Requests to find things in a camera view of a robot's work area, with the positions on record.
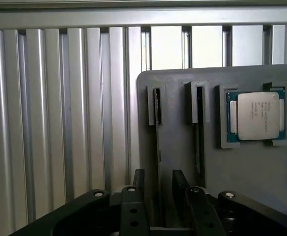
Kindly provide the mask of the grey plastic parts rack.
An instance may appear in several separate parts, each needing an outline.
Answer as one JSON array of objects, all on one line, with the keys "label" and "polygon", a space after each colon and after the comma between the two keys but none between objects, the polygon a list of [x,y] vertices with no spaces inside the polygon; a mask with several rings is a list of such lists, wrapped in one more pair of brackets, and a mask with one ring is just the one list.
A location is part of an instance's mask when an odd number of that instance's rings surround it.
[{"label": "grey plastic parts rack", "polygon": [[[197,87],[202,87],[205,187],[198,185]],[[137,78],[140,165],[153,225],[159,224],[153,89],[160,88],[161,185],[165,227],[185,225],[172,195],[172,172],[217,198],[234,191],[287,215],[287,64],[153,70]],[[284,90],[284,140],[227,142],[226,93]]]}]

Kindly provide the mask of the aluminium frame rail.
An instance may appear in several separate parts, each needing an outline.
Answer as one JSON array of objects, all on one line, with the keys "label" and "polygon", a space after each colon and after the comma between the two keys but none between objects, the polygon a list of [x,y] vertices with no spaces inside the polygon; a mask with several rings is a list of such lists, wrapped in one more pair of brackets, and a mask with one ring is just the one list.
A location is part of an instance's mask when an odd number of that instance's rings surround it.
[{"label": "aluminium frame rail", "polygon": [[287,24],[284,0],[0,0],[0,30]]}]

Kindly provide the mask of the silver CPU on green board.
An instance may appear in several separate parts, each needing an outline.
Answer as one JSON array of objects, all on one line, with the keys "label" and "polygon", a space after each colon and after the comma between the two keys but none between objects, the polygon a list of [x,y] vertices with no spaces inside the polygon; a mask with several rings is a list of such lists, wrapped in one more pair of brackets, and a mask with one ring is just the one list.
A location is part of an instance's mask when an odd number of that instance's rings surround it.
[{"label": "silver CPU on green board", "polygon": [[227,142],[284,140],[284,90],[226,93]]}]

